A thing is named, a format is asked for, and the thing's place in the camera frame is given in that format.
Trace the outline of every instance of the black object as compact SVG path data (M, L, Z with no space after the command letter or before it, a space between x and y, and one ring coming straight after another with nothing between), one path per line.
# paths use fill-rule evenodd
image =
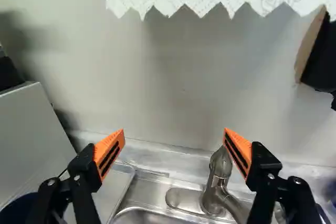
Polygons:
M279 177L281 162L261 143L252 142L251 150L252 161L246 185L257 195L247 224L271 223L275 201L284 207L287 224L322 224L308 183L298 177Z
M91 195L101 186L93 152L94 145L88 144L69 163L68 179L50 178L40 185L26 224L59 223L70 202L78 224L101 224Z
M314 46L301 76L301 82L317 91L330 93L336 110L336 22L326 12Z
M0 91L15 87L24 83L9 57L5 57L0 46Z

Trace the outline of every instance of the white wall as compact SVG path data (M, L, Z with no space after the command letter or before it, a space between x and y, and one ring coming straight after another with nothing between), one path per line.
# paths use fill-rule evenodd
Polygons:
M0 0L16 10L29 50L9 51L74 129L214 150L229 127L287 161L335 166L331 96L294 82L314 15L244 5L199 19L151 10L122 19L105 0Z

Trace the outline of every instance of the stainless steel faucet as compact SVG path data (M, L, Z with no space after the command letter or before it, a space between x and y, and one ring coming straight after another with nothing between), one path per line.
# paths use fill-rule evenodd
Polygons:
M227 210L238 224L245 224L249 208L227 190L232 160L224 146L211 156L209 167L209 178L201 197L202 210L210 215L220 215Z
M166 193L167 205L201 216L212 215L221 220L227 220L227 216L231 215L238 224L245 224L250 209L227 190L232 166L226 148L220 147L210 158L210 174L205 190L173 187Z

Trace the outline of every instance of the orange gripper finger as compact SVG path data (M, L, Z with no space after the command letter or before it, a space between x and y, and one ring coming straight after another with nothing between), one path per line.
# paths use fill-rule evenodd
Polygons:
M124 130L120 129L95 144L93 160L97 165L101 181L125 146Z
M225 128L223 144L246 180L251 167L251 142L236 132Z

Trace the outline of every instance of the faucet spout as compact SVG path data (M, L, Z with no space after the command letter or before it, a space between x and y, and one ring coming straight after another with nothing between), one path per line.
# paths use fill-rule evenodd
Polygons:
M209 178L201 197L203 211L210 215L219 215L227 210L238 224L245 224L249 208L227 190L232 161L224 146L211 156L209 167Z

